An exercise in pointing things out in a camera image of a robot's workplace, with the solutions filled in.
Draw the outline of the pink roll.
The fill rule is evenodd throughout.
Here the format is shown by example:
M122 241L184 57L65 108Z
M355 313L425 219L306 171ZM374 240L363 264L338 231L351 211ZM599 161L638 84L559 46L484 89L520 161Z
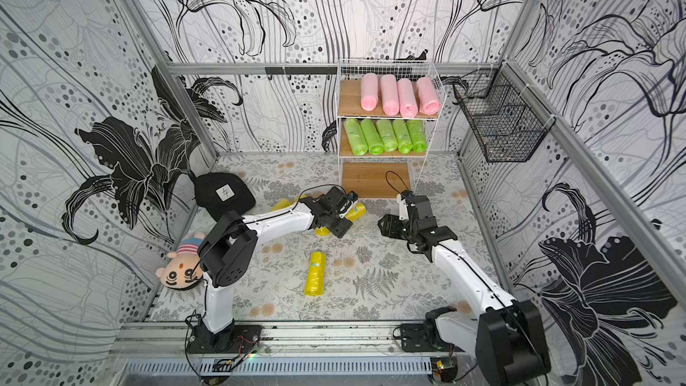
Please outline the pink roll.
M379 79L375 73L366 73L360 85L361 107L373 111L378 105Z
M398 82L393 74L385 74L380 79L382 110L387 116L399 114Z
M416 87L419 96L419 111L426 115L437 114L441 110L441 100L432 79L420 78L416 82Z
M415 118L418 105L414 95L414 84L409 79L401 79L397 83L399 113L405 119Z

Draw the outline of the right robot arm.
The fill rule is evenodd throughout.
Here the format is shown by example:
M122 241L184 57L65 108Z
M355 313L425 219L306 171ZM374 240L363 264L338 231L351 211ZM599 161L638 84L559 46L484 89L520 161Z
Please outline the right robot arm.
M378 222L382 236L400 239L450 279L469 305L463 313L440 307L426 313L422 326L400 325L405 352L462 351L476 361L490 385L518 385L551 370L541 313L519 301L468 255L457 235L440 226L431 202L409 190L398 195L398 214Z

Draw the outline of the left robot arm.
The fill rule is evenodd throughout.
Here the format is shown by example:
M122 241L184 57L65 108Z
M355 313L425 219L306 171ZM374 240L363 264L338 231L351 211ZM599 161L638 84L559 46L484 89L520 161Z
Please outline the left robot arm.
M304 196L289 207L266 214L226 213L199 248L205 280L202 325L211 334L228 331L234 322L235 284L247 273L258 244L318 228L326 228L340 239L353 225L346 214L357 200L357 193L335 185L319 197Z

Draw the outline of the green roll front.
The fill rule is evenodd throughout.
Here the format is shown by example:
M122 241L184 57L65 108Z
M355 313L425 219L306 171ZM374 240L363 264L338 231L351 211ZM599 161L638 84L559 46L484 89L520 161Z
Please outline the green roll front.
M398 152L403 155L410 153L413 150L413 142L407 130L406 122L402 119L395 119L392 122L392 128L396 136Z

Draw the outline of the green roll sideways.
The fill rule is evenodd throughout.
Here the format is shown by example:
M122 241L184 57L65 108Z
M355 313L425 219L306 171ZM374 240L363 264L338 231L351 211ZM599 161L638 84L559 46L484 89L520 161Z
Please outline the green roll sideways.
M428 144L423 122L420 120L408 120L406 125L413 146L412 150L419 154L424 153L428 148Z

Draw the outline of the pale green roll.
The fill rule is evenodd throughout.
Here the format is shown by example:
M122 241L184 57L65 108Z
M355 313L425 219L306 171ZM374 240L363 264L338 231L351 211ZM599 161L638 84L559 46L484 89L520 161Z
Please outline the pale green roll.
M392 128L392 121L387 119L380 119L376 122L376 129L382 140L384 151L396 151L398 149L398 144L394 130Z

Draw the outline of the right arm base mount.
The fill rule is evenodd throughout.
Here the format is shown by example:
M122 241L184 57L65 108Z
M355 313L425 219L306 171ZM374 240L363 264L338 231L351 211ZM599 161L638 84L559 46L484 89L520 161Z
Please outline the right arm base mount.
M393 330L392 338L407 353L464 353L462 348L443 341L432 327L427 328L423 323L402 323Z

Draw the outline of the green roll dark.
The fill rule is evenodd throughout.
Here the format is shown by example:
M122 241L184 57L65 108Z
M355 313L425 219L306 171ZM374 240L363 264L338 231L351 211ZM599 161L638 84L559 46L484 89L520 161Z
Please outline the green roll dark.
M368 152L371 155L382 155L385 152L384 144L382 138L376 129L373 120L366 118L360 123L364 138L366 139L366 144L368 146Z

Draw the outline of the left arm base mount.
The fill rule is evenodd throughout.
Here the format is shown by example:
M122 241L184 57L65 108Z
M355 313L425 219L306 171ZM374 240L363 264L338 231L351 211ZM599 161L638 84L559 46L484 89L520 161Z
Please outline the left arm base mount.
M210 332L204 323L191 329L185 350L189 354L249 354L259 345L261 325L235 325L232 323L218 333Z

